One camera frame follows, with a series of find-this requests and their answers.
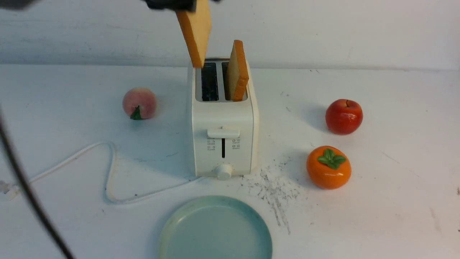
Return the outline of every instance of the white tabletop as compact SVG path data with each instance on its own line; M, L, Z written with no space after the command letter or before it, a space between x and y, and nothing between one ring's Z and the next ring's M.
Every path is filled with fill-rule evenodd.
M156 258L172 212L202 195L253 206L274 259L460 257L460 73L252 69L260 110L260 168L205 179L139 204L104 197L107 146L33 184L77 258ZM184 158L186 68L0 65L0 103L29 177L97 141L117 148L115 194L124 199L188 182ZM132 121L125 92L149 87L156 117ZM361 127L326 131L326 107L359 102ZM350 159L350 181L321 190L306 157L331 145ZM12 181L0 160L0 180ZM0 203L0 258L61 258L20 195Z

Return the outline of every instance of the black cable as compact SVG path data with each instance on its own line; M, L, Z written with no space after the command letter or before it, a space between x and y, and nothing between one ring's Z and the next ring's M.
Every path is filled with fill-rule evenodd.
M54 226L48 220L48 218L45 215L44 210L40 207L37 199L35 198L33 191L31 187L29 186L21 167L19 166L18 159L16 159L17 156L13 152L13 149L9 143L1 114L0 114L0 138L3 144L3 149L5 150L6 156L8 157L10 161L10 165L14 171L14 174L16 175L16 178L22 187L22 191L24 192L24 194L26 194L27 201L29 202L30 206L33 208L33 211L35 212L36 216L39 218L39 220L41 221L45 229L48 231L49 235L51 235L56 245L61 249L61 252L64 254L65 258L74 259L75 257L73 257L69 248L67 248L67 245L64 243L63 239L59 236Z
M169 9L172 11L195 12L196 0L142 0L147 3L147 7L152 10Z
M25 11L40 0L0 0L0 9Z

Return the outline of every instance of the bread slice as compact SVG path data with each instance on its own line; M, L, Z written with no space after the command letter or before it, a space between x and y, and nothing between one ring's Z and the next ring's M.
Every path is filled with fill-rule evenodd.
M207 42L211 33L211 12L209 0L196 0L196 11L176 12L192 65L202 68L206 58Z
M247 71L246 57L244 55L243 42L233 41L229 66L227 69L227 85L232 101L243 100L246 92L247 82L249 81L249 72Z

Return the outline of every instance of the red apple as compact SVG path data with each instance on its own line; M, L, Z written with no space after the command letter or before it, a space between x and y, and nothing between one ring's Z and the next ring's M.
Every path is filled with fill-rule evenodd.
M133 88L123 97L123 110L133 120L153 117L156 97L148 88Z
M362 122L361 106L351 100L339 99L326 111L326 124L332 133L350 134L357 130Z

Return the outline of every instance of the plug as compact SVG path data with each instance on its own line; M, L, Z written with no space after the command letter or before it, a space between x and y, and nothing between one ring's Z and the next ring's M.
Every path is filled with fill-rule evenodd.
M12 200L18 193L19 187L17 185L0 181L0 202Z

